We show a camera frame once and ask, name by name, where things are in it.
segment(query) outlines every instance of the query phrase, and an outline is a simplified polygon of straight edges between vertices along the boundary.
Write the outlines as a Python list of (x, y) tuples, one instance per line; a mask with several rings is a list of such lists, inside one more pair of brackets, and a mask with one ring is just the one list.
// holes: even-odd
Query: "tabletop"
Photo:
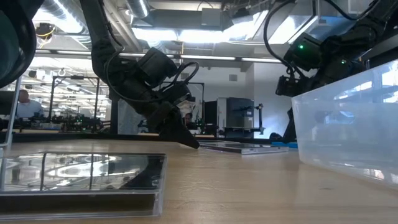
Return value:
[(17, 223), (397, 223), (398, 192), (302, 164), (297, 152), (242, 156), (173, 142), (15, 143), (42, 151), (161, 152), (168, 156), (161, 217)]

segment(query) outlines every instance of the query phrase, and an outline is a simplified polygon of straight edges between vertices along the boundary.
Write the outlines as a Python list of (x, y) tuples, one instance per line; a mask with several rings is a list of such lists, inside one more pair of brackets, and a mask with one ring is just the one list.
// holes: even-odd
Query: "clear plastic bin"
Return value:
[(398, 188), (398, 60), (292, 104), (304, 163)]

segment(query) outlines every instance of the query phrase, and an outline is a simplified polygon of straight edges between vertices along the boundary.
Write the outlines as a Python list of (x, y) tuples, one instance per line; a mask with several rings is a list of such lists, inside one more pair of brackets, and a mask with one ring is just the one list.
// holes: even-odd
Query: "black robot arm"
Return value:
[(97, 76), (108, 84), (112, 100), (124, 99), (159, 132), (160, 138), (198, 148), (198, 141), (183, 125), (177, 100), (190, 95), (187, 82), (179, 82), (167, 90), (153, 91), (166, 77), (173, 77), (186, 66), (177, 68), (173, 61), (157, 49), (150, 49), (138, 62), (119, 57), (123, 50), (111, 31), (103, 0), (80, 0), (90, 32), (93, 48), (91, 60)]
[[(358, 59), (383, 40), (388, 23), (398, 22), (391, 21), (398, 13), (398, 1), (375, 0), (370, 7), (371, 10), (344, 34), (321, 42), (303, 33), (292, 44), (284, 60), (295, 68), (318, 69), (318, 72), (310, 78), (280, 77), (276, 93), (296, 96), (364, 71), (366, 68)], [(285, 142), (296, 138), (291, 109), (288, 114), (290, 121), (284, 134)]]

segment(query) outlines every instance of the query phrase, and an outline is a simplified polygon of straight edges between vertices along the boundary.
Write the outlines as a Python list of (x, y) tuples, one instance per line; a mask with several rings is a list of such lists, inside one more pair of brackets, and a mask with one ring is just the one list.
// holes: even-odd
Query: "man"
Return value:
[(44, 115), (42, 105), (39, 102), (29, 99), (29, 94), (26, 90), (19, 92), (19, 103), (17, 107), (17, 118), (31, 118), (35, 113)]
[(188, 128), (188, 130), (195, 130), (197, 129), (197, 126), (195, 123), (192, 122), (192, 113), (187, 113), (185, 115), (185, 125)]

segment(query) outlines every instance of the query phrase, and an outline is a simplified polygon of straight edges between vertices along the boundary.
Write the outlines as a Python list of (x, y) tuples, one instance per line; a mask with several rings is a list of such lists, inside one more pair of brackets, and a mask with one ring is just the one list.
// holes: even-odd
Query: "computer monitor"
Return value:
[(10, 115), (14, 91), (0, 91), (0, 114)]

